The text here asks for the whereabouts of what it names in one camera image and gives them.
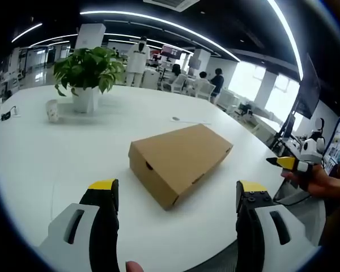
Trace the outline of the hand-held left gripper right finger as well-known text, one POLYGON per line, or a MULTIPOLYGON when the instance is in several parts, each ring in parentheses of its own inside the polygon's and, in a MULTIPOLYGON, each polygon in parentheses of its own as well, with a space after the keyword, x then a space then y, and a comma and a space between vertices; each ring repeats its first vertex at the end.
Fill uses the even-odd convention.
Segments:
POLYGON ((322 202, 296 192, 273 201, 266 188, 236 184, 236 271, 303 271, 319 250, 322 202))

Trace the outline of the person's left hand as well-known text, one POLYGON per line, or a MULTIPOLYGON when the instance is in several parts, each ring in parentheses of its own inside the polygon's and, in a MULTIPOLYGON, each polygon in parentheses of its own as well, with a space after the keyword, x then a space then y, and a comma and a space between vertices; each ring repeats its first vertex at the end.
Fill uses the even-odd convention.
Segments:
POLYGON ((139 263, 135 261, 127 261, 126 272, 144 272, 144 270, 139 263))

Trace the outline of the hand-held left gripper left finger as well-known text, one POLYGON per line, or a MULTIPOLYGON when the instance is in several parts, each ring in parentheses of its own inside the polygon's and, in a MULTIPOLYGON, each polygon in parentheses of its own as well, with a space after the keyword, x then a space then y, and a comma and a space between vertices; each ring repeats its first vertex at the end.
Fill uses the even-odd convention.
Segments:
POLYGON ((49 225, 39 252, 55 271, 119 271, 118 179, 91 184, 49 225))

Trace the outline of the person's right hand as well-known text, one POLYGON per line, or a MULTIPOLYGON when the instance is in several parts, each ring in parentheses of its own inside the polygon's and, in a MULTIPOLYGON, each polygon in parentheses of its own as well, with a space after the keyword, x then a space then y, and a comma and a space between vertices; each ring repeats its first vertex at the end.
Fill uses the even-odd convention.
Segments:
POLYGON ((310 195, 320 198, 331 198, 337 195, 337 191, 332 187, 333 179, 330 178, 322 166, 314 165, 311 173, 292 173, 291 171, 283 170, 281 176, 287 180, 297 183, 301 189, 308 192, 310 195))

